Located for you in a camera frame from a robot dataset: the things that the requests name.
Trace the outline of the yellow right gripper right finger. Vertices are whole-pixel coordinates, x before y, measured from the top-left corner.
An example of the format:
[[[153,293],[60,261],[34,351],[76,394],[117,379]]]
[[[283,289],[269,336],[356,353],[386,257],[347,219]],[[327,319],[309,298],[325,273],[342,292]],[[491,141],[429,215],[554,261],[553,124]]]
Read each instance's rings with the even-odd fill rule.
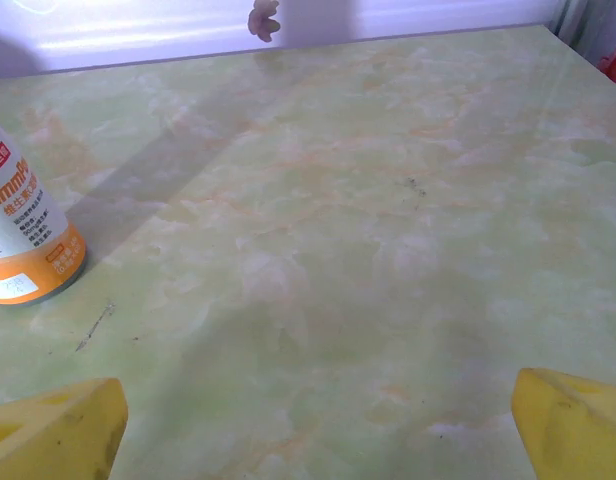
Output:
[[[615,385],[523,368],[511,410],[538,479],[616,479]]]

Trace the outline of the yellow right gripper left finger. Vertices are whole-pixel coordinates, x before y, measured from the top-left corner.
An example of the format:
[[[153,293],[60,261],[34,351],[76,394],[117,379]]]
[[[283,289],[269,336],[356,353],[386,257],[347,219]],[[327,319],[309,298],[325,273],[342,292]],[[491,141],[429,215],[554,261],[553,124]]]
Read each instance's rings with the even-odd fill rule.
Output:
[[[0,479],[107,479],[127,423],[116,378],[0,404]]]

